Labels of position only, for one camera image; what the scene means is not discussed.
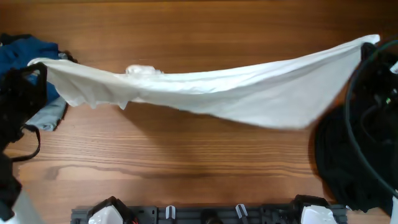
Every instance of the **black fabric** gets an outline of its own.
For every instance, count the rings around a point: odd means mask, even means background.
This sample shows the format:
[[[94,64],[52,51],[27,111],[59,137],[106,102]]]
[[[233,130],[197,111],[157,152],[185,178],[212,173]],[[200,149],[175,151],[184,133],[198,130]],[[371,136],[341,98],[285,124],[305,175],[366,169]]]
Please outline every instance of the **black fabric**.
[[[23,126],[23,128],[29,130],[30,132],[34,132],[36,133],[36,137],[37,137],[37,148],[36,150],[30,154],[30,155],[26,155],[26,156],[19,156],[19,157],[13,157],[11,158],[11,162],[23,162],[23,161],[28,161],[30,159],[33,159],[35,156],[38,155],[38,153],[40,152],[40,131],[38,128],[36,128],[36,126],[33,125],[27,125],[25,124]]]
[[[8,34],[1,34],[0,35],[0,43],[3,45],[11,44],[16,40],[19,39],[28,39],[29,37],[32,37],[30,34],[21,34],[21,35],[8,35]]]
[[[75,58],[72,57],[72,55],[69,51],[67,51],[67,50],[59,51],[59,53],[64,53],[68,57],[69,61],[74,62],[74,63],[79,63],[78,60],[76,60]]]
[[[363,118],[366,131],[377,141],[373,142],[360,125],[361,115],[372,103],[356,100],[352,103],[351,124],[363,154],[372,167],[397,188],[393,167],[396,158],[394,135],[383,113],[376,111]],[[328,184],[339,204],[352,210],[367,212],[380,207],[391,216],[392,194],[386,192],[364,169],[349,143],[344,124],[343,107],[327,114],[315,133],[315,160],[318,173]]]

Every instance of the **wood grain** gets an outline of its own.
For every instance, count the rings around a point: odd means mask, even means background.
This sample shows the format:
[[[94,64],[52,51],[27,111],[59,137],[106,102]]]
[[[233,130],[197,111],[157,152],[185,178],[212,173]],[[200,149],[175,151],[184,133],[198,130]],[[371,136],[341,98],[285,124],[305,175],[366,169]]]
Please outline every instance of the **wood grain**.
[[[199,72],[303,56],[367,34],[394,34],[396,1],[190,1],[0,4],[0,30],[59,43],[80,63]],[[48,223],[111,195],[129,205],[333,200],[317,176],[312,130],[279,131],[161,106],[69,108],[41,153],[15,167]],[[10,155],[35,147],[33,135]],[[349,223],[388,223],[375,209]]]

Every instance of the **black strap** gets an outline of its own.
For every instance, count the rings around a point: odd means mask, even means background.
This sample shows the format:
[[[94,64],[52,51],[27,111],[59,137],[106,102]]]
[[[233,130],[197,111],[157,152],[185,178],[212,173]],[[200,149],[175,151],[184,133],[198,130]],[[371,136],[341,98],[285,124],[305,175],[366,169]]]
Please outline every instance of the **black strap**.
[[[34,151],[30,155],[11,158],[11,162],[28,161],[29,159],[32,159],[33,157],[35,157],[40,152],[40,132],[39,132],[39,129],[36,126],[28,125],[28,124],[25,124],[23,126],[23,128],[29,130],[30,132],[35,132],[36,133],[37,143],[38,143],[37,149],[36,149],[36,151]]]

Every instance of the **white cloth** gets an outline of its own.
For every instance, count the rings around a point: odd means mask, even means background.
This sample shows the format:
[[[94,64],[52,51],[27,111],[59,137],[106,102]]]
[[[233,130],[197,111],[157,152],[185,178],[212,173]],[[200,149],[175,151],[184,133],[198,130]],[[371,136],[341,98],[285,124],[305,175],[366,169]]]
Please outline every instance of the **white cloth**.
[[[115,74],[68,60],[36,58],[29,65],[48,66],[48,81],[72,106],[128,101],[170,106],[179,110],[268,128],[304,128],[333,101],[361,59],[368,35],[329,50],[292,60],[247,67],[163,74],[153,67],[132,65]]]
[[[329,208],[311,205],[303,208],[301,224],[337,224],[337,222]]]

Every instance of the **black cable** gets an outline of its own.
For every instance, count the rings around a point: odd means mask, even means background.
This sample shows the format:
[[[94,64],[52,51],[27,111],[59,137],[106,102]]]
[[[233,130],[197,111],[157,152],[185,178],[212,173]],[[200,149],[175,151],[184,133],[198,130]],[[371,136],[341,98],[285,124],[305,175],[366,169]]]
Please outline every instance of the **black cable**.
[[[344,104],[344,116],[345,116],[345,124],[346,124],[346,128],[347,128],[347,132],[348,132],[348,137],[349,140],[351,141],[351,144],[353,145],[359,160],[363,163],[363,165],[365,166],[365,169],[371,174],[373,175],[380,183],[381,185],[388,190],[393,196],[395,196],[395,198],[398,198],[398,192],[396,192],[396,190],[391,187],[391,185],[389,185],[374,169],[373,167],[370,165],[370,163],[368,162],[368,160],[366,159],[365,155],[362,153],[361,147],[359,146],[358,142],[356,141],[354,132],[353,132],[353,128],[351,126],[351,123],[349,121],[349,117],[350,117],[350,113],[349,113],[349,105],[350,105],[350,101],[351,101],[351,97],[353,95],[353,90],[354,87],[356,86],[356,83],[358,81],[358,77],[361,74],[361,72],[364,70],[364,68],[368,65],[368,63],[370,61],[373,61],[375,56],[377,55],[378,52],[386,49],[387,47],[391,46],[391,45],[395,45],[398,44],[398,40],[393,40],[387,44],[384,44],[383,46],[381,46],[379,49],[377,49],[370,57],[368,57],[366,60],[364,60],[360,65],[359,68],[357,70],[354,71],[353,76],[351,78],[351,82],[349,83],[348,86],[348,90],[347,90],[347,94],[346,94],[346,98],[345,98],[345,104]]]
[[[23,126],[23,128],[28,129],[30,132],[35,132],[36,133],[38,146],[36,148],[36,151],[34,151],[32,154],[27,155],[27,156],[19,156],[19,157],[11,158],[11,162],[28,161],[29,159],[32,159],[33,157],[35,157],[40,152],[40,131],[39,131],[39,129],[37,127],[33,126],[33,125],[27,125],[27,124],[25,124]]]
[[[370,108],[368,108],[362,115],[361,115],[361,128],[363,130],[363,132],[367,135],[367,137],[373,142],[373,143],[377,143],[377,141],[368,133],[368,131],[366,130],[365,126],[364,126],[364,120],[365,118],[372,113],[373,111],[377,110],[377,105],[373,105]]]

